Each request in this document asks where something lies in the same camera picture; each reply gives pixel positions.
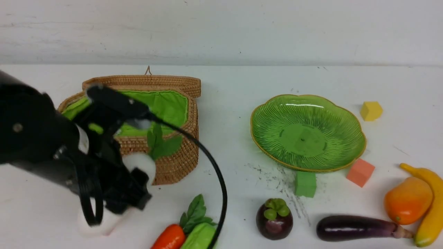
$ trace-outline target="banana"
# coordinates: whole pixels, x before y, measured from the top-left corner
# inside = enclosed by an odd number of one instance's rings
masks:
[[[417,247],[431,245],[443,230],[443,179],[426,168],[414,168],[405,163],[401,163],[400,168],[427,182],[432,189],[434,199],[414,238]]]

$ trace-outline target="wicker basket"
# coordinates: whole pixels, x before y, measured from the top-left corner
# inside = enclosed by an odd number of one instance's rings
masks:
[[[173,90],[188,99],[188,119],[181,127],[198,139],[198,109],[194,98],[201,94],[201,81],[197,78],[166,76],[166,75],[116,75],[92,78],[83,82],[83,90],[91,84],[101,83],[116,90],[139,90],[139,91],[159,91]],[[63,101],[58,107],[62,112],[67,106],[76,102],[85,95],[84,91],[73,95]],[[173,132],[164,135],[168,139],[177,135]],[[146,136],[117,136],[116,140],[121,145],[121,154],[127,155],[133,152],[149,151]],[[154,185],[177,183],[188,175],[198,163],[198,147],[183,138],[180,149],[168,157],[160,157],[156,160],[156,176]]]

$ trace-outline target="carrot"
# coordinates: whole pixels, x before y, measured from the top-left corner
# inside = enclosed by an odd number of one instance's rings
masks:
[[[206,217],[206,207],[203,195],[197,195],[189,204],[188,211],[180,217],[179,224],[169,225],[157,238],[151,249],[180,249],[185,243],[186,236],[201,223],[208,223],[212,226],[212,218]]]
[[[169,225],[157,238],[151,249],[179,249],[185,243],[183,228],[177,224]]]

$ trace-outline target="green foam block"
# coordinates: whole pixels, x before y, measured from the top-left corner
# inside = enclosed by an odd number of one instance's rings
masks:
[[[317,189],[315,173],[298,171],[294,181],[295,194],[313,198]]]

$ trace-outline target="white table surface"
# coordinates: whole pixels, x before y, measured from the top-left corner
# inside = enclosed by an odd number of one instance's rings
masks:
[[[0,70],[47,92],[56,106],[97,76],[143,74],[145,66],[1,65]],[[357,214],[387,219],[386,191],[408,176],[405,162],[443,176],[443,69],[408,67],[230,67],[151,66],[153,74],[186,75],[202,80],[198,98],[200,139],[221,167],[228,190],[228,212],[219,249],[413,248],[411,240],[380,238],[328,243],[315,235],[328,214]],[[318,174],[314,198],[295,197],[294,172],[283,169],[253,143],[251,112],[278,94],[315,94],[357,115],[368,145],[362,159],[376,166],[360,188],[345,178],[347,170]],[[381,119],[363,122],[363,101],[379,101]],[[214,170],[200,154],[197,168],[181,182],[156,186],[143,212],[135,212],[109,237],[82,238],[76,231],[77,196],[9,165],[0,167],[0,248],[5,249],[147,249],[177,223],[197,194],[207,214],[218,220],[222,195]],[[267,198],[284,198],[295,217],[291,234],[280,241],[263,238],[255,224]],[[416,225],[405,226],[415,229]],[[442,248],[443,235],[428,248]]]

